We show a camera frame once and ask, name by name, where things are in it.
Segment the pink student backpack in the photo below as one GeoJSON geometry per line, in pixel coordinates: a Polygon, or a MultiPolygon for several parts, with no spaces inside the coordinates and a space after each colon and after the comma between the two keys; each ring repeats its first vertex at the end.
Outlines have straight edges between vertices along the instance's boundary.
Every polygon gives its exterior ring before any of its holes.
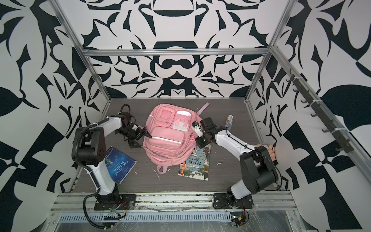
{"type": "Polygon", "coordinates": [[[200,114],[209,106],[205,103],[198,112],[171,104],[160,104],[150,113],[146,129],[150,137],[145,137],[143,149],[157,172],[165,174],[168,168],[185,162],[195,150],[196,131],[202,118],[200,114]]]}

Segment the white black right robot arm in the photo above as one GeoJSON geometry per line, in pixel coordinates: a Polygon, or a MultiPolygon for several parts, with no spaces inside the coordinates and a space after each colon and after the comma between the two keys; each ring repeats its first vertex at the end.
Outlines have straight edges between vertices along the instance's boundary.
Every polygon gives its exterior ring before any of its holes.
{"type": "Polygon", "coordinates": [[[213,208],[252,207],[252,195],[267,191],[267,187],[282,178],[271,156],[268,146],[253,146],[233,135],[227,128],[217,126],[211,118],[200,123],[193,122],[198,135],[196,144],[204,148],[214,143],[226,149],[240,162],[241,180],[227,188],[223,194],[215,194],[213,208]]]}

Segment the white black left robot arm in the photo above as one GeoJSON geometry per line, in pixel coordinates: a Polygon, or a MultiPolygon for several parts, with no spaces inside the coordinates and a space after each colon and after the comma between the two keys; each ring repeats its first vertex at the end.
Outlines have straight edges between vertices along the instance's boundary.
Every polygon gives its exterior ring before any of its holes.
{"type": "Polygon", "coordinates": [[[110,177],[105,164],[105,136],[112,132],[121,134],[128,139],[131,148],[140,148],[137,141],[143,136],[152,137],[146,127],[131,123],[132,118],[129,112],[121,113],[75,131],[71,157],[87,171],[96,187],[97,193],[93,196],[96,198],[94,209],[97,211],[112,207],[122,209],[120,203],[126,201],[119,194],[118,186],[110,177]]]}

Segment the illustrated Chinese story book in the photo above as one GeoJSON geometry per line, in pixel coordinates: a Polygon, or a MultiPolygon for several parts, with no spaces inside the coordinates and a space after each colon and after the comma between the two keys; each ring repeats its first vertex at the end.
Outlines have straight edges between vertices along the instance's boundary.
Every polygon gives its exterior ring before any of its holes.
{"type": "Polygon", "coordinates": [[[210,166],[211,145],[196,148],[190,157],[180,164],[178,175],[192,179],[208,181],[210,166]]]}

